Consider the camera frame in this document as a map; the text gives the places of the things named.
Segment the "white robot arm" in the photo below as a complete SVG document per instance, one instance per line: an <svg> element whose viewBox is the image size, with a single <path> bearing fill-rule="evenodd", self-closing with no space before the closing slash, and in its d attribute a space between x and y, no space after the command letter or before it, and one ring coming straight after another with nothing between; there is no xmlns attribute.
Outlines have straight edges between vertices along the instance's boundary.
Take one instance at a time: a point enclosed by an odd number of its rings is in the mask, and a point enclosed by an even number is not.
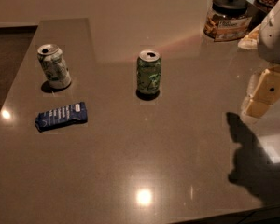
<svg viewBox="0 0 280 224"><path fill-rule="evenodd" d="M242 112L254 119L280 99L280 0L260 25L258 53L268 65L251 76L242 104Z"/></svg>

